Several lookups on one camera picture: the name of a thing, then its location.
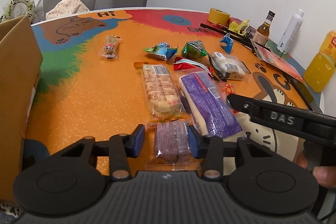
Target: black bottle cap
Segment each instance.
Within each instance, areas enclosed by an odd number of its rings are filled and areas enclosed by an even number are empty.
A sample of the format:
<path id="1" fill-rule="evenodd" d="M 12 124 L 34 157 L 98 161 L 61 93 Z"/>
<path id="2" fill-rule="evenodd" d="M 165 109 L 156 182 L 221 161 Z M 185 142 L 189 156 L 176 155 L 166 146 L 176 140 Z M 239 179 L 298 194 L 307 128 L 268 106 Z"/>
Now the black bottle cap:
<path id="1" fill-rule="evenodd" d="M 269 14 L 271 17 L 274 17 L 274 16 L 275 16 L 275 13 L 273 13 L 272 11 L 269 11 L 268 14 Z"/>

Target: pillow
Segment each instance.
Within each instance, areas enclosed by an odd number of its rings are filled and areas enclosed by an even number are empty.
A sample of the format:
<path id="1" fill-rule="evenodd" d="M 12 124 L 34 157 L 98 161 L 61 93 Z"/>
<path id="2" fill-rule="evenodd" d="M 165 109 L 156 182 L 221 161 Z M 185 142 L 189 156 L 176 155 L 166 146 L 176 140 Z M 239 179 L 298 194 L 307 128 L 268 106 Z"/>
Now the pillow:
<path id="1" fill-rule="evenodd" d="M 81 0 L 61 0 L 54 9 L 45 14 L 45 19 L 60 18 L 90 11 Z"/>

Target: table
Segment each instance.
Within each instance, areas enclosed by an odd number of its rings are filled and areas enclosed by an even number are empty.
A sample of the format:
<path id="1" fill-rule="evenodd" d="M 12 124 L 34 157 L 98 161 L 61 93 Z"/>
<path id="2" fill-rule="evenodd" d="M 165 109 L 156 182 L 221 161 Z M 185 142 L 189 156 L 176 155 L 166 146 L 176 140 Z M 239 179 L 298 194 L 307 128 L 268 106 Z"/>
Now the table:
<path id="1" fill-rule="evenodd" d="M 34 25 L 44 60 L 28 121 L 24 157 L 33 155 L 40 160 L 85 136 L 108 140 L 146 123 L 149 113 L 141 77 L 133 63 L 153 61 L 143 48 L 159 42 L 178 45 L 178 56 L 184 44 L 193 40 L 202 40 L 208 52 L 224 52 L 219 34 L 199 27 L 201 22 L 206 23 L 207 16 L 188 10 L 110 9 Z M 122 38 L 114 61 L 98 56 L 108 35 Z M 248 82 L 229 81 L 237 94 L 306 108 L 278 69 L 259 61 L 237 42 L 231 54 L 251 71 Z M 208 64 L 207 58 L 202 62 Z M 251 138 L 293 160 L 298 138 L 251 123 L 247 116 L 240 122 Z M 145 143 L 142 156 L 150 149 Z M 130 161 L 132 172 L 142 168 L 144 157 Z M 108 173 L 107 159 L 98 159 L 98 170 Z"/>

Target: bottle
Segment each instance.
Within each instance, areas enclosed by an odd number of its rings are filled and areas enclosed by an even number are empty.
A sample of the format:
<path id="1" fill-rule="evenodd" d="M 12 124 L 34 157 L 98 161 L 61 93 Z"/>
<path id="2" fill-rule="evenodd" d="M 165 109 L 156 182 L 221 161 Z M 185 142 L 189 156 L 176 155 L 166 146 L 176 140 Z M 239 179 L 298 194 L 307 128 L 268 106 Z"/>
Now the bottle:
<path id="1" fill-rule="evenodd" d="M 325 37 L 320 51 L 303 74 L 304 80 L 315 92 L 320 92 L 329 82 L 336 67 L 336 29 Z"/>
<path id="2" fill-rule="evenodd" d="M 294 14 L 291 18 L 291 20 L 289 21 L 289 24 L 285 30 L 285 32 L 283 33 L 283 36 L 281 37 L 278 45 L 277 45 L 277 49 L 281 52 L 281 53 L 287 53 L 288 49 L 290 48 L 290 46 L 292 45 L 297 32 L 299 31 L 302 22 L 303 22 L 303 14 L 304 12 L 301 9 L 298 9 L 296 14 Z"/>
<path id="3" fill-rule="evenodd" d="M 257 42 L 265 46 L 268 40 L 268 37 L 269 37 L 269 27 L 272 23 L 274 16 L 275 16 L 275 13 L 273 13 L 272 11 L 268 12 L 265 22 L 258 27 L 255 34 L 253 35 L 253 38 L 252 38 L 253 42 Z"/>

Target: human hand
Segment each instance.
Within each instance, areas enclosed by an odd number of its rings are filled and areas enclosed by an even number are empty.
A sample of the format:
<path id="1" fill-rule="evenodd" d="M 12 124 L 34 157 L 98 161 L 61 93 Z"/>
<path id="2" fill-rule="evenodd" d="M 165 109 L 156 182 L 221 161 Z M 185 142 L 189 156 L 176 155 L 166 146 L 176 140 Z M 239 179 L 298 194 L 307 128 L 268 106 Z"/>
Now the human hand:
<path id="1" fill-rule="evenodd" d="M 296 163 L 302 168 L 307 168 L 308 160 L 301 152 L 296 160 Z M 317 166 L 313 169 L 313 176 L 317 182 L 326 188 L 336 188 L 336 166 Z"/>

